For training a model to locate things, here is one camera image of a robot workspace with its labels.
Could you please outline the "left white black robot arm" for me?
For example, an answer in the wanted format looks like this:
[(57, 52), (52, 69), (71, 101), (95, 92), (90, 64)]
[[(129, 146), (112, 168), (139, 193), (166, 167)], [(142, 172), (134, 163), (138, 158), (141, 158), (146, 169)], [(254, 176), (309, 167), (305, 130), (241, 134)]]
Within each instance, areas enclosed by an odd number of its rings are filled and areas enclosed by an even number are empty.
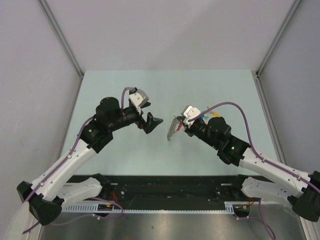
[(113, 140), (113, 132), (136, 124), (146, 134), (151, 133), (163, 119), (149, 112), (143, 118), (142, 109), (150, 106), (149, 97), (140, 92), (129, 95), (129, 106), (121, 108), (115, 97), (105, 97), (95, 109), (95, 115), (81, 126), (73, 146), (45, 173), (31, 183), (22, 181), (17, 186), (21, 201), (29, 203), (29, 212), (46, 226), (61, 213), (67, 198), (58, 193), (73, 174), (97, 155)]

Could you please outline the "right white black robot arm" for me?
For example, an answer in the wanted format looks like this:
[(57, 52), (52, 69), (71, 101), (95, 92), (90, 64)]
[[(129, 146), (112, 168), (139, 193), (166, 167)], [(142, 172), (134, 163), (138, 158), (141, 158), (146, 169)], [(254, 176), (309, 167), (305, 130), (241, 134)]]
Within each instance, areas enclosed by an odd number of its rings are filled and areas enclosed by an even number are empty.
[(253, 171), (268, 181), (258, 181), (240, 175), (230, 188), (231, 196), (242, 201), (245, 197), (269, 199), (289, 207), (298, 216), (317, 222), (320, 219), (320, 173), (308, 173), (255, 153), (246, 141), (232, 135), (232, 128), (223, 117), (213, 117), (187, 123), (177, 116), (171, 123), (167, 138), (183, 128), (190, 137), (197, 137), (217, 151), (217, 156), (227, 165)]

